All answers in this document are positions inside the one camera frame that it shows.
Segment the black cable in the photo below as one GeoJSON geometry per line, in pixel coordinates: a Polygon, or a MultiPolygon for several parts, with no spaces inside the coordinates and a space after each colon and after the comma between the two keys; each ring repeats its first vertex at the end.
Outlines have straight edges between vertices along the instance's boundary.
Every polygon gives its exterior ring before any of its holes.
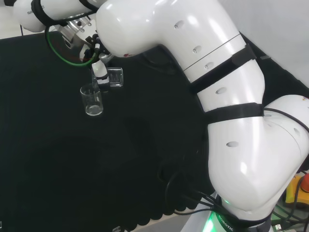
{"type": "Polygon", "coordinates": [[[291,212],[288,214],[288,216],[283,220],[282,224],[285,223],[287,220],[289,220],[293,216],[293,213],[296,209],[297,197],[298,197],[298,192],[299,192],[299,189],[300,189],[300,184],[301,184],[303,179],[304,179],[304,176],[302,178],[300,178],[299,181],[298,181],[298,184],[297,184],[297,187],[296,187],[296,192],[295,192],[295,199],[294,199],[294,203],[293,203],[293,208],[292,208],[291,212]]]}
{"type": "Polygon", "coordinates": [[[168,192],[169,192],[169,187],[171,185],[171,183],[173,182],[173,180],[180,174],[180,172],[175,172],[172,177],[170,178],[168,184],[166,185],[166,188],[165,188],[165,193],[164,193],[164,196],[165,196],[165,204],[167,205],[167,207],[169,208],[169,202],[168,202],[168,192]]]}
{"type": "Polygon", "coordinates": [[[24,36],[23,27],[20,25],[21,36],[24,36]]]}
{"type": "Polygon", "coordinates": [[[177,73],[176,69],[173,69],[172,67],[170,67],[169,69],[168,68],[165,68],[164,66],[163,67],[160,67],[160,66],[157,66],[157,67],[154,67],[152,64],[149,64],[147,62],[143,62],[142,60],[138,60],[138,62],[144,66],[146,66],[147,68],[150,68],[150,69],[153,69],[157,72],[161,72],[161,73],[164,73],[166,75],[175,75],[177,73]]]}
{"type": "Polygon", "coordinates": [[[307,217],[307,220],[306,220],[306,224],[305,224],[305,227],[304,227],[304,232],[307,231],[308,223],[309,223],[309,216],[307,217]]]}
{"type": "Polygon", "coordinates": [[[212,209],[199,209],[199,210],[196,210],[196,211],[190,212],[190,213],[178,213],[177,211],[174,211],[174,214],[181,215],[181,216],[185,216],[185,215],[196,214],[196,213],[198,213],[198,212],[203,212],[203,211],[213,211],[213,212],[215,212],[215,211],[212,210],[212,209]]]}
{"type": "Polygon", "coordinates": [[[165,180],[162,178],[161,174],[162,174],[162,171],[163,171],[163,166],[164,166],[165,163],[161,163],[159,165],[159,168],[158,168],[158,171],[156,172],[156,177],[163,183],[165,183],[165,180]]]}
{"type": "MultiPolygon", "coordinates": [[[[286,217],[278,214],[277,212],[273,211],[272,212],[273,215],[276,215],[277,217],[279,217],[280,219],[286,219],[286,217]]],[[[292,219],[288,219],[288,222],[292,222],[292,223],[305,223],[305,220],[292,220],[292,219]]]]}
{"type": "MultiPolygon", "coordinates": [[[[276,226],[276,225],[278,225],[278,224],[280,224],[281,223],[281,219],[275,219],[275,220],[271,220],[271,226],[276,226]]],[[[297,225],[297,224],[300,224],[300,223],[298,223],[298,222],[289,222],[289,223],[285,223],[287,226],[286,226],[286,228],[290,228],[290,227],[292,227],[292,226],[294,226],[294,225],[297,225]]]]}
{"type": "MultiPolygon", "coordinates": [[[[276,207],[279,208],[279,209],[280,209],[282,212],[284,212],[285,214],[287,214],[287,215],[290,214],[290,212],[286,211],[285,209],[283,209],[283,208],[280,207],[279,205],[276,205],[276,207]]],[[[291,217],[292,217],[292,218],[295,218],[295,219],[297,219],[297,220],[299,220],[299,221],[302,221],[302,222],[304,222],[304,223],[305,223],[305,221],[306,221],[306,218],[300,218],[300,217],[297,217],[297,216],[295,216],[295,215],[292,215],[291,217]]]]}
{"type": "Polygon", "coordinates": [[[72,18],[61,19],[59,21],[63,22],[63,23],[66,23],[66,22],[69,22],[69,21],[73,21],[73,20],[76,20],[76,19],[83,18],[83,17],[88,17],[89,15],[93,15],[93,14],[94,14],[94,12],[90,11],[88,13],[80,14],[80,15],[72,17],[72,18]]]}
{"type": "Polygon", "coordinates": [[[208,207],[210,207],[210,208],[213,207],[212,204],[209,204],[209,203],[206,203],[206,202],[202,202],[202,201],[195,200],[195,199],[193,199],[193,198],[191,198],[191,197],[188,197],[188,196],[186,196],[186,195],[181,195],[181,197],[183,197],[183,198],[185,198],[185,199],[187,199],[187,200],[190,200],[190,201],[192,201],[192,202],[194,202],[194,203],[203,204],[203,205],[208,206],[208,207]]]}
{"type": "Polygon", "coordinates": [[[264,111],[272,111],[272,112],[276,112],[276,113],[282,114],[282,115],[290,118],[291,120],[297,122],[299,125],[301,125],[309,133],[309,128],[304,123],[302,123],[300,120],[298,120],[297,118],[293,117],[292,115],[287,114],[286,112],[283,112],[281,110],[271,109],[271,108],[264,108],[264,111]]]}
{"type": "Polygon", "coordinates": [[[168,66],[168,65],[171,65],[171,64],[172,64],[170,61],[167,62],[167,63],[165,63],[165,64],[156,63],[156,62],[152,61],[151,59],[149,59],[149,58],[147,57],[147,55],[146,55],[145,52],[142,53],[142,56],[143,56],[143,58],[144,58],[149,64],[152,64],[152,65],[157,66],[157,67],[160,67],[160,66],[168,66]]]}
{"type": "Polygon", "coordinates": [[[203,195],[204,198],[205,198],[207,201],[209,201],[209,202],[211,202],[211,203],[213,203],[213,204],[218,204],[218,203],[217,203],[217,200],[216,200],[214,197],[212,197],[212,196],[210,196],[210,195],[208,195],[208,194],[206,194],[206,193],[203,193],[203,192],[201,192],[201,191],[197,191],[197,190],[195,190],[195,189],[192,189],[191,191],[203,195]]]}

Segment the cable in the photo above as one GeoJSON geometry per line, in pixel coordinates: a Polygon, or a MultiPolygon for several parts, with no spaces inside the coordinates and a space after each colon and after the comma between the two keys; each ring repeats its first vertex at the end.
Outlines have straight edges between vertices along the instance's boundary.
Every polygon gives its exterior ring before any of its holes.
{"type": "Polygon", "coordinates": [[[147,53],[145,53],[145,52],[142,53],[142,56],[143,56],[143,58],[144,58],[149,64],[152,64],[152,65],[157,66],[157,67],[169,66],[169,65],[172,64],[170,61],[167,62],[167,63],[165,63],[165,64],[156,63],[156,62],[152,61],[151,59],[149,59],[149,58],[147,57],[147,53]]]}
{"type": "Polygon", "coordinates": [[[304,232],[307,231],[308,223],[309,223],[309,216],[307,217],[307,220],[306,220],[306,224],[305,224],[305,227],[304,227],[304,232]]]}
{"type": "Polygon", "coordinates": [[[291,212],[289,213],[289,215],[283,220],[282,224],[285,223],[287,220],[290,219],[290,217],[293,216],[293,213],[296,209],[297,197],[298,197],[298,192],[299,192],[299,189],[300,189],[300,184],[301,184],[303,179],[304,179],[304,176],[302,178],[300,178],[299,181],[298,181],[298,184],[297,184],[297,187],[296,187],[296,192],[295,192],[295,199],[294,199],[294,203],[293,203],[293,208],[292,208],[291,212]]]}
{"type": "Polygon", "coordinates": [[[291,120],[297,122],[299,125],[301,125],[309,133],[309,128],[304,123],[302,123],[300,120],[298,120],[297,118],[293,117],[292,115],[287,114],[286,112],[283,112],[281,110],[271,109],[271,108],[264,108],[264,111],[272,111],[272,112],[276,112],[276,113],[282,114],[282,115],[290,118],[291,120]]]}
{"type": "Polygon", "coordinates": [[[217,204],[218,205],[217,200],[214,197],[212,197],[210,195],[207,195],[206,193],[194,190],[194,189],[192,189],[192,191],[195,192],[195,193],[203,195],[206,200],[210,201],[213,204],[217,204]]]}
{"type": "Polygon", "coordinates": [[[161,72],[161,73],[164,73],[164,74],[167,74],[167,75],[175,75],[177,73],[176,69],[173,69],[170,67],[170,69],[167,69],[167,68],[160,68],[159,66],[158,67],[154,67],[153,65],[149,64],[149,63],[146,63],[146,62],[143,62],[142,60],[138,60],[138,62],[144,66],[146,66],[147,68],[150,68],[150,69],[153,69],[157,72],[161,72]]]}
{"type": "Polygon", "coordinates": [[[20,25],[21,36],[24,36],[23,27],[20,25]]]}
{"type": "Polygon", "coordinates": [[[202,201],[195,200],[195,199],[193,199],[193,198],[191,198],[191,197],[188,197],[188,196],[186,196],[186,195],[181,195],[181,196],[182,196],[183,198],[185,198],[185,199],[188,199],[188,200],[194,202],[194,203],[203,204],[203,205],[208,206],[208,207],[210,207],[210,208],[213,207],[212,204],[209,204],[209,203],[206,203],[206,202],[202,202],[202,201]]]}
{"type": "MultiPolygon", "coordinates": [[[[276,205],[276,207],[277,208],[279,208],[282,212],[284,212],[285,214],[287,214],[287,215],[290,215],[290,212],[288,212],[288,211],[286,211],[285,209],[283,209],[282,207],[280,207],[279,205],[276,205]]],[[[297,216],[295,216],[295,215],[292,215],[291,216],[292,218],[295,218],[295,219],[297,219],[297,220],[299,220],[299,221],[302,221],[302,222],[304,222],[305,223],[305,218],[300,218],[300,217],[297,217],[297,216]]]]}
{"type": "Polygon", "coordinates": [[[168,192],[169,192],[169,187],[171,185],[171,183],[173,182],[173,180],[180,174],[180,172],[175,172],[172,177],[170,178],[168,184],[166,185],[166,188],[165,188],[165,193],[164,193],[164,196],[165,196],[165,204],[167,205],[167,207],[169,208],[169,202],[168,202],[168,192]]]}
{"type": "MultiPolygon", "coordinates": [[[[286,219],[284,216],[278,214],[277,212],[273,211],[272,212],[273,215],[276,215],[277,217],[281,218],[281,219],[286,219]]],[[[292,220],[292,219],[288,219],[288,222],[292,222],[292,223],[305,223],[305,220],[292,220]]]]}
{"type": "Polygon", "coordinates": [[[66,62],[69,65],[75,66],[75,67],[86,67],[87,65],[92,64],[97,58],[98,58],[98,53],[99,53],[99,49],[95,49],[95,53],[93,54],[92,58],[87,61],[86,63],[72,63],[66,59],[64,59],[53,47],[51,41],[50,41],[50,37],[49,37],[49,27],[46,27],[45,29],[45,40],[47,42],[48,47],[64,62],[66,62]]]}
{"type": "Polygon", "coordinates": [[[83,17],[88,17],[89,15],[93,15],[93,14],[95,14],[95,13],[90,11],[88,13],[80,14],[80,15],[72,17],[72,18],[61,19],[59,21],[60,22],[70,22],[70,21],[73,21],[73,20],[76,20],[76,19],[80,19],[80,18],[83,18],[83,17]]]}
{"type": "Polygon", "coordinates": [[[177,211],[174,211],[174,214],[181,215],[181,216],[185,216],[185,215],[196,214],[196,213],[198,213],[198,212],[203,212],[203,211],[213,211],[213,212],[215,212],[215,211],[212,210],[212,209],[199,209],[199,210],[196,210],[196,211],[190,212],[190,213],[178,213],[177,211]]]}

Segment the red button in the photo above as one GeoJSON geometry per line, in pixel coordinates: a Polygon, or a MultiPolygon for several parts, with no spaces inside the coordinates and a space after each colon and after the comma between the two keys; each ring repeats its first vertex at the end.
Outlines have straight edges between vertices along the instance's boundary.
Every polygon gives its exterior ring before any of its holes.
{"type": "Polygon", "coordinates": [[[309,192],[309,174],[306,174],[303,181],[300,184],[301,189],[304,192],[309,192]]]}

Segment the green cable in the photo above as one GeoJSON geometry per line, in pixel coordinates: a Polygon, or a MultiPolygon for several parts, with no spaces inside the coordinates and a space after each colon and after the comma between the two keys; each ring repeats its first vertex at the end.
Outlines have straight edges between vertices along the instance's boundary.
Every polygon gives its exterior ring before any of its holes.
{"type": "Polygon", "coordinates": [[[67,64],[72,65],[72,66],[75,66],[75,67],[85,67],[85,66],[87,66],[88,64],[91,64],[91,63],[94,61],[94,59],[95,59],[95,57],[96,57],[96,55],[97,55],[97,52],[95,52],[95,53],[93,54],[92,58],[91,58],[89,61],[87,61],[86,63],[82,63],[82,64],[72,63],[72,62],[70,62],[70,61],[64,59],[64,58],[54,49],[54,47],[53,47],[53,45],[52,45],[52,43],[51,43],[51,41],[50,41],[50,37],[49,37],[49,27],[46,27],[46,29],[45,29],[45,39],[46,39],[46,41],[47,41],[47,45],[50,47],[50,49],[51,49],[60,59],[62,59],[62,60],[63,60],[64,62],[66,62],[67,64]]]}

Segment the black strap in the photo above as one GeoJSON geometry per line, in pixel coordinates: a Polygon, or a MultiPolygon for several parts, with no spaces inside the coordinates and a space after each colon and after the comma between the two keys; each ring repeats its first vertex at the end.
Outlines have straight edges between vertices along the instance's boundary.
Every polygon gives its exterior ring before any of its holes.
{"type": "Polygon", "coordinates": [[[98,7],[90,4],[88,2],[88,0],[79,0],[81,2],[82,5],[84,5],[84,7],[87,7],[88,9],[92,10],[93,12],[97,12],[98,11],[98,7]]]}
{"type": "Polygon", "coordinates": [[[264,116],[264,107],[262,104],[253,102],[217,108],[204,115],[206,123],[211,124],[244,117],[264,116]]]}
{"type": "Polygon", "coordinates": [[[46,27],[51,27],[53,25],[61,25],[65,27],[67,23],[59,20],[53,20],[50,18],[43,10],[43,6],[41,5],[41,0],[33,0],[31,2],[31,9],[34,15],[43,23],[46,27]]]}
{"type": "Polygon", "coordinates": [[[190,86],[192,93],[199,93],[208,88],[252,59],[256,59],[256,56],[250,45],[247,44],[244,49],[232,55],[230,59],[194,81],[190,86]]]}

